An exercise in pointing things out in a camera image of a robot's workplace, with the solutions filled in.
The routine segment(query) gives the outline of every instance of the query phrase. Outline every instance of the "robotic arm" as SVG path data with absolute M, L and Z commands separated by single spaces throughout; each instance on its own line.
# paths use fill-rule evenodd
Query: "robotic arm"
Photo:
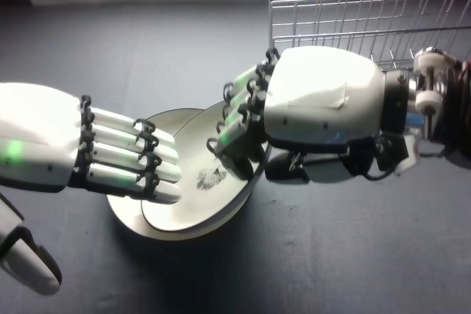
M 224 87 L 227 106 L 208 148 L 245 179 L 264 141 L 285 150 L 272 158 L 273 182 L 377 181 L 401 174 L 420 157 L 419 142 L 439 143 L 437 157 L 471 158 L 468 64 L 435 48 L 414 70 L 382 71 L 349 51 L 324 46 L 276 49 Z M 408 113 L 422 117 L 418 126 Z M 376 161 L 381 174 L 371 175 Z
M 0 84 L 0 184 L 59 192 L 66 186 L 162 204 L 180 200 L 174 138 L 154 124 L 100 110 L 40 85 Z M 23 216 L 0 195 L 0 266 L 34 291 L 59 290 L 60 270 Z

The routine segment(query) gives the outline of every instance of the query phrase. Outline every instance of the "table surface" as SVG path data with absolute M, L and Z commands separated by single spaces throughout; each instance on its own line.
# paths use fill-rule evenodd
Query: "table surface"
M 266 26 L 266 4 L 0 10 L 1 78 L 135 118 L 206 108 L 263 59 Z M 64 280 L 43 298 L 0 274 L 0 313 L 469 313 L 468 180 L 442 160 L 375 184 L 262 178 L 184 243 L 133 234 L 103 195 L 1 188 Z

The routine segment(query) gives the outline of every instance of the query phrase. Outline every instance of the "stacked plate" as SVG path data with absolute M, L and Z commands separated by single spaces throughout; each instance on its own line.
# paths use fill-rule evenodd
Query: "stacked plate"
M 125 226 L 149 238 L 187 240 L 219 228 L 241 209 L 262 174 L 269 146 L 263 145 L 266 159 L 252 163 L 255 175 L 250 181 L 241 181 L 224 168 L 206 148 L 206 140 L 216 136 L 223 106 L 221 102 L 206 110 L 171 110 L 149 119 L 175 137 L 183 171 L 177 183 L 182 199 L 163 205 L 108 195 L 111 210 Z

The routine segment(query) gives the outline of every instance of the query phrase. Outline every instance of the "black printed design on plate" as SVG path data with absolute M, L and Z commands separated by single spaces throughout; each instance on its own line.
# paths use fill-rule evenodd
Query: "black printed design on plate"
M 218 185 L 226 176 L 227 172 L 221 171 L 219 167 L 214 170 L 205 168 L 199 172 L 198 184 L 196 186 L 200 190 L 210 190 Z

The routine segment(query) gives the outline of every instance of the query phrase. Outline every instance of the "wire rack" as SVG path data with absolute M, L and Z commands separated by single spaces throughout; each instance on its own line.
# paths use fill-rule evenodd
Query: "wire rack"
M 410 68 L 421 48 L 471 54 L 471 0 L 269 0 L 269 41 L 280 51 L 332 46 L 383 70 Z

